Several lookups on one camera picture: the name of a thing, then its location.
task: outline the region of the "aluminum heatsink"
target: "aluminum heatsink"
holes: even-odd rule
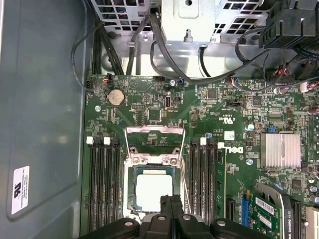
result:
[[[300,135],[292,133],[263,133],[261,135],[261,166],[300,168]]]

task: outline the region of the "blue pcie slot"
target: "blue pcie slot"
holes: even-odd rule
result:
[[[246,198],[241,203],[241,224],[249,227],[249,201]]]

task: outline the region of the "label sticker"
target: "label sticker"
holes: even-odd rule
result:
[[[28,206],[29,172],[30,166],[17,168],[13,172],[12,215]]]
[[[224,140],[235,140],[235,131],[225,131]]]
[[[267,212],[271,213],[272,215],[275,214],[274,208],[270,206],[269,204],[265,203],[264,201],[260,200],[259,198],[256,198],[256,204],[266,210]]]
[[[259,216],[260,221],[265,224],[266,226],[268,226],[271,229],[271,221],[267,220],[266,218],[264,218],[263,216]]]

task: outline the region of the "gray metal case panel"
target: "gray metal case panel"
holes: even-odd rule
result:
[[[83,95],[70,53],[81,0],[6,0],[0,59],[0,238],[78,237]],[[76,53],[79,74],[89,44]],[[28,205],[11,214],[13,171],[30,166]]]

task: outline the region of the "motherboard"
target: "motherboard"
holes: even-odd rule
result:
[[[173,194],[207,224],[228,218],[276,239],[318,234],[318,88],[87,78],[97,82],[85,101],[81,235],[122,217],[141,222]]]

